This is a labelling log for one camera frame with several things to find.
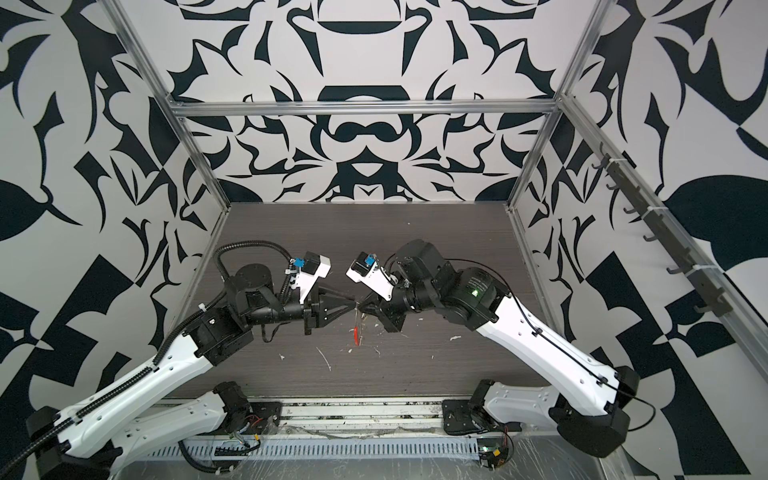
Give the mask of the large metal keyring red handle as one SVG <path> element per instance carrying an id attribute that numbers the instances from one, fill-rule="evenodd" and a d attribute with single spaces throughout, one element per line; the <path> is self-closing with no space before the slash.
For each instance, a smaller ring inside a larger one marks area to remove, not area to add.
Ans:
<path id="1" fill-rule="evenodd" d="M 354 313 L 355 313 L 355 324 L 352 330 L 353 340 L 354 340 L 354 345 L 356 347 L 359 347 L 361 345 L 361 326 L 362 326 L 362 320 L 364 315 L 358 309 L 355 309 Z"/>

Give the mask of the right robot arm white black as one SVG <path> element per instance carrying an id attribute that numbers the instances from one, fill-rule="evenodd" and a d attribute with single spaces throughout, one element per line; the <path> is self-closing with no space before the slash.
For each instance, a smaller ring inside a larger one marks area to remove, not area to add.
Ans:
<path id="1" fill-rule="evenodd" d="M 410 314 L 434 311 L 505 348 L 547 381 L 539 388 L 481 381 L 470 401 L 479 421 L 554 430 L 597 458 L 622 446 L 637 429 L 625 410 L 641 400 L 637 372 L 579 350 L 525 307 L 493 268 L 474 260 L 459 268 L 458 262 L 417 239 L 387 261 L 360 253 L 346 275 L 369 288 L 358 309 L 387 331 L 401 331 Z"/>

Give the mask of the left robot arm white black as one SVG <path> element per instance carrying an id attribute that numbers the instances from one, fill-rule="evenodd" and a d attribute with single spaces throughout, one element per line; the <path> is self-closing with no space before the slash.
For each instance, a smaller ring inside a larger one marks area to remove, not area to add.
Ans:
<path id="1" fill-rule="evenodd" d="M 232 381 L 180 406 L 147 411 L 247 346 L 255 328 L 300 322 L 310 334 L 357 306 L 322 284 L 331 261 L 314 252 L 294 257 L 275 242 L 246 240 L 218 248 L 213 261 L 222 290 L 130 373 L 64 409 L 34 412 L 27 420 L 30 443 L 2 467 L 2 477 L 34 458 L 42 479 L 108 479 L 162 446 L 219 430 L 237 434 L 252 409 Z"/>

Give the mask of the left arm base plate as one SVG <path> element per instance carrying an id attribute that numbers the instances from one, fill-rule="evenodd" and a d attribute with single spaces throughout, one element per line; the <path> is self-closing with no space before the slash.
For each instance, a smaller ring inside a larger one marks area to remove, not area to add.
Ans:
<path id="1" fill-rule="evenodd" d="M 244 436 L 262 436 L 275 433 L 282 423 L 283 403 L 280 401 L 256 401 L 250 403 L 250 412 L 239 430 Z"/>

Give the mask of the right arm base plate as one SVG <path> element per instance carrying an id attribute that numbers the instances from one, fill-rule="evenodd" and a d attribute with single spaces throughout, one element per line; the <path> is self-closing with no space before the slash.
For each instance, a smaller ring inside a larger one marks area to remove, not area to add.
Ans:
<path id="1" fill-rule="evenodd" d="M 481 413 L 469 400 L 446 399 L 441 402 L 442 428 L 447 435 L 463 436 L 500 432 L 503 427 Z"/>

